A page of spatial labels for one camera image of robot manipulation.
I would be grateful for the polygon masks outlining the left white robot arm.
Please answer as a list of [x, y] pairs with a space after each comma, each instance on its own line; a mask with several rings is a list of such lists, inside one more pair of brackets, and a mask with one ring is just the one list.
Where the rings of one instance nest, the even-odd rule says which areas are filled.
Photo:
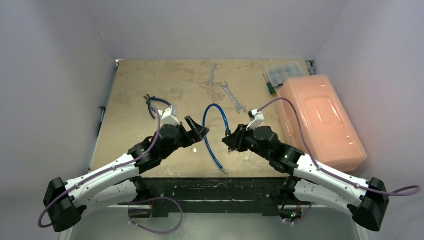
[[113, 162], [74, 179], [52, 179], [44, 195], [45, 209], [38, 218], [38, 226], [52, 227], [56, 233], [70, 229], [83, 218], [84, 213], [99, 204], [94, 197], [108, 189], [115, 192], [115, 199], [129, 195], [138, 205], [146, 203], [148, 189], [134, 185], [131, 179], [158, 167], [178, 149], [203, 141], [210, 132], [209, 128], [196, 123], [190, 116], [184, 119], [189, 131], [180, 122], [158, 125], [153, 136], [145, 138]]

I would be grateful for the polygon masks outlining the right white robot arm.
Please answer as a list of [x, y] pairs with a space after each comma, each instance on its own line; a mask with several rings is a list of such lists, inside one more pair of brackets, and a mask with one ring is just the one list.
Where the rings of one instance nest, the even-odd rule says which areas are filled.
[[281, 189], [288, 204], [296, 200], [313, 202], [350, 213], [358, 225], [374, 232], [381, 230], [389, 205], [382, 180], [354, 177], [323, 163], [314, 164], [310, 155], [282, 143], [269, 126], [254, 130], [240, 124], [236, 131], [222, 139], [229, 151], [251, 151], [269, 162], [276, 171], [288, 174], [295, 183]]

